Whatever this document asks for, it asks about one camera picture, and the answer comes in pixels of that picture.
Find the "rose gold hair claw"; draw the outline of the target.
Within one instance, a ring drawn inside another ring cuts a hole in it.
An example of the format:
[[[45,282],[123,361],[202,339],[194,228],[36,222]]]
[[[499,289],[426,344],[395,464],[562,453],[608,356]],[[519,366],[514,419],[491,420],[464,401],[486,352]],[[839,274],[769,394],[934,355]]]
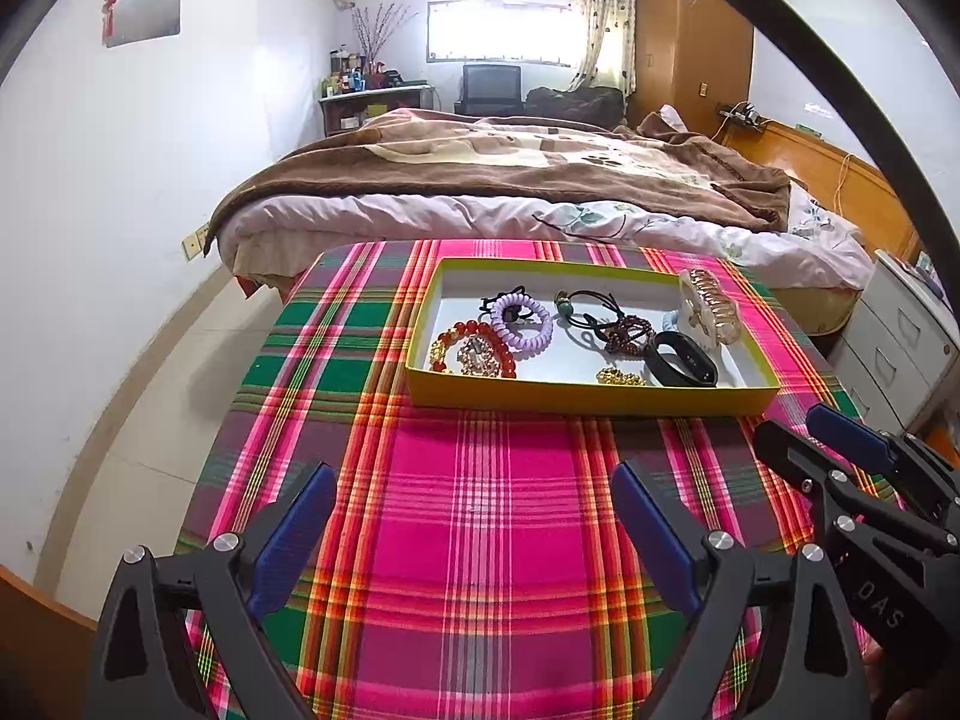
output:
[[[688,268],[679,275],[680,330],[704,351],[732,346],[742,335],[739,308],[718,278],[706,268]]]

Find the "black fitness band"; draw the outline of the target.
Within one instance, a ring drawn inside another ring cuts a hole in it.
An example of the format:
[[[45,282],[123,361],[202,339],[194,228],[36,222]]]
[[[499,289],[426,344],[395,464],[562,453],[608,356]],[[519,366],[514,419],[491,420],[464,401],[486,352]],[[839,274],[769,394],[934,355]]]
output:
[[[718,368],[700,345],[682,332],[662,330],[644,348],[644,362],[664,387],[716,387]]]

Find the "grey drawer nightstand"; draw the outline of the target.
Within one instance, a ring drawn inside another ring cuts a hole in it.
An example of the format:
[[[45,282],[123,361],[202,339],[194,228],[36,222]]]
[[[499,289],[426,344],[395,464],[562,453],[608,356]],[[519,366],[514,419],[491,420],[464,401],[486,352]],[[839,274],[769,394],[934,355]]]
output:
[[[916,434],[958,390],[958,323],[919,271],[877,250],[828,361],[861,421]]]

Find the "wooden headboard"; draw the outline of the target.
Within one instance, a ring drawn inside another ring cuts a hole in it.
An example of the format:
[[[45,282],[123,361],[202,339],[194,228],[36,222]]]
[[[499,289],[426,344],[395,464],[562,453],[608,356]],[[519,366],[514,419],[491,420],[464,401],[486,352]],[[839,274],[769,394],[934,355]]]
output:
[[[823,208],[861,229],[869,254],[882,249],[910,263],[918,259],[918,232],[877,167],[777,121],[760,128],[731,125],[721,143],[747,160],[788,172]]]

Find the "plaid pink tablecloth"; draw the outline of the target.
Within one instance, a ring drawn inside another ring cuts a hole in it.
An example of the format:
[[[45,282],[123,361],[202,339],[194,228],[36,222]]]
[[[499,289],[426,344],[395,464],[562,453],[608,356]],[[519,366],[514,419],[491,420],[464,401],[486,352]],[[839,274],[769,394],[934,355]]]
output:
[[[793,550],[805,500],[747,419],[494,416],[410,403],[404,356],[436,265],[485,244],[322,255],[245,374],[179,548],[245,527],[309,461],[338,472],[316,562],[265,622],[337,718],[617,718],[682,632],[641,574],[608,477],[636,458],[708,527]]]

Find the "yellow shallow tray box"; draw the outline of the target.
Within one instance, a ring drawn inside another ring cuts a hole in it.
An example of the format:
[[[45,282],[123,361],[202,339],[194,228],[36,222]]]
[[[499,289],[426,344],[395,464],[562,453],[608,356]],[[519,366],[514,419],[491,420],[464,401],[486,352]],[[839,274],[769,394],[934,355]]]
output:
[[[430,364],[430,346],[456,323],[480,317],[480,301],[522,286],[550,312],[551,342],[545,351],[517,351],[516,376],[473,377],[460,372],[455,353],[446,369]],[[589,328],[569,325],[556,310],[555,296],[573,296],[574,315],[615,317],[594,299],[610,294],[625,314],[662,321],[680,309],[679,278],[647,270],[585,263],[444,257],[436,265],[410,338],[405,372],[416,406],[487,411],[542,411],[565,415],[755,416],[779,394],[778,376],[752,333],[743,330],[732,346],[708,353],[718,368],[716,387],[664,387],[642,359],[613,356]]]

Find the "wooden wardrobe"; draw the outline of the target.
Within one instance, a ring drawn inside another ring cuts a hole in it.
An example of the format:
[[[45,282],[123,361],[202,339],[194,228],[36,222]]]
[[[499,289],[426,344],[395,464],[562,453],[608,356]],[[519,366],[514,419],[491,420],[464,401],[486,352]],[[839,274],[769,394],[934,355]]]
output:
[[[721,107],[748,98],[753,58],[754,27],[724,0],[636,0],[628,120],[669,104],[690,130],[711,135]]]

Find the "black office chair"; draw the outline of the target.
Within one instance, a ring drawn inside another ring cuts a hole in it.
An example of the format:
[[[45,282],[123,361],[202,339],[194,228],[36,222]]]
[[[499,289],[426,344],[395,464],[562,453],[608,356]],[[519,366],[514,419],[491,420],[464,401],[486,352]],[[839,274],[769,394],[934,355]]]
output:
[[[455,114],[521,115],[521,67],[509,64],[466,64],[460,78],[460,98]]]

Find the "patterned curtain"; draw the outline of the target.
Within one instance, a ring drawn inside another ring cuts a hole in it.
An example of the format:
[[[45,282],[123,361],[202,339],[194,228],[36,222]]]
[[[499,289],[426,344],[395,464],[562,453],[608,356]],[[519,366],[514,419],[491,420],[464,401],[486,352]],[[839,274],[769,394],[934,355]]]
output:
[[[636,91],[636,0],[571,0],[578,60],[571,87]]]

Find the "bed with brown blanket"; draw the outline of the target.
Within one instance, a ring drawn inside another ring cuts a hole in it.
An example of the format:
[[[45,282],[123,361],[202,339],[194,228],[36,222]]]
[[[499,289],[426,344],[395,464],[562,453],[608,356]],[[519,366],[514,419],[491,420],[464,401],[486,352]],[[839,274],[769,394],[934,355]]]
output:
[[[859,227],[788,172],[658,114],[604,130],[399,107],[245,179],[203,247],[236,277],[285,289],[324,250],[413,239],[678,250],[775,289],[859,293],[874,270]]]

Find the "cluttered desk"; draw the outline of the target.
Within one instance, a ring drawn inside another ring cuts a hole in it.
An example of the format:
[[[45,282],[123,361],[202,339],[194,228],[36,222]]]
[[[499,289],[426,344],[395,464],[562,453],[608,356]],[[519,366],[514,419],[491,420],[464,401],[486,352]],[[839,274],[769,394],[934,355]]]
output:
[[[366,119],[398,107],[433,109],[436,89],[430,85],[393,86],[336,94],[319,101],[325,137],[358,128]]]

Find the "dried branch bouquet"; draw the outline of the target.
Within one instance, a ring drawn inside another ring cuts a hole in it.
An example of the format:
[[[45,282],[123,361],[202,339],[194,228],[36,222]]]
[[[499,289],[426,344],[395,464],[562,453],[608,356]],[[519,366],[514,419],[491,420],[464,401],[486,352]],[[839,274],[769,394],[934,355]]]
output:
[[[366,60],[368,70],[374,67],[387,41],[414,16],[415,11],[410,5],[397,2],[379,4],[374,10],[370,7],[352,8],[353,31],[359,54]]]

